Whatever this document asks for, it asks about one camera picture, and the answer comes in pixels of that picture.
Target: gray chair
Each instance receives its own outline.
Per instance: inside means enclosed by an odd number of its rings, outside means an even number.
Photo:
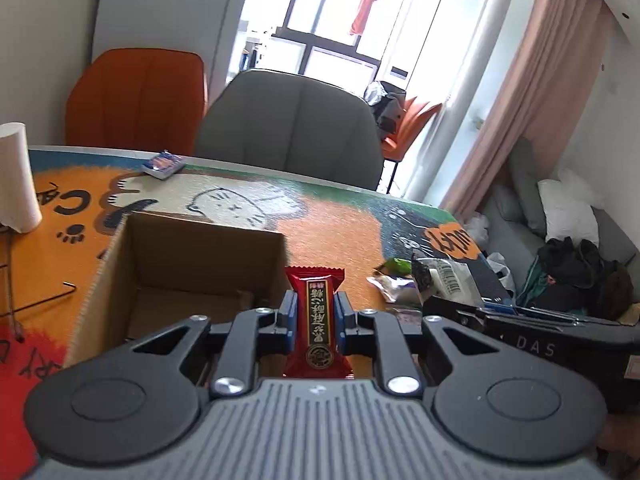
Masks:
[[[369,106],[300,75],[241,72],[204,117],[195,156],[376,189],[384,163]]]

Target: ribbed gray surface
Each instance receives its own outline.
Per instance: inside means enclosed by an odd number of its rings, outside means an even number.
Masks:
[[[258,392],[213,404],[164,455],[133,466],[81,470],[45,461],[37,479],[506,480],[602,479],[581,459],[514,468],[479,459],[431,425],[420,402],[371,381],[265,380]]]

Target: black bag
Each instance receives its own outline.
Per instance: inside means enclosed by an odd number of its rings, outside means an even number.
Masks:
[[[634,287],[617,261],[603,260],[598,248],[582,240],[552,238],[538,250],[540,267],[556,282],[535,300],[538,308],[567,312],[585,310],[591,317],[616,320],[629,308]]]
[[[364,101],[369,105],[378,125],[380,139],[394,134],[404,115],[406,91],[387,81],[374,81],[364,91]]]

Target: device box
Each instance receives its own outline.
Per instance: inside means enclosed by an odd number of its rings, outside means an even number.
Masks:
[[[253,307],[247,293],[278,308],[290,288],[286,265],[280,233],[133,213],[84,299],[65,367],[193,314],[233,321]]]

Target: barcode label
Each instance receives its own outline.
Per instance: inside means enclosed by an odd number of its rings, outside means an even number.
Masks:
[[[447,287],[447,293],[450,296],[452,296],[456,292],[462,291],[460,282],[456,278],[456,273],[453,272],[451,265],[449,265],[447,262],[437,262],[436,268],[438,269],[438,274],[440,275],[444,286]]]

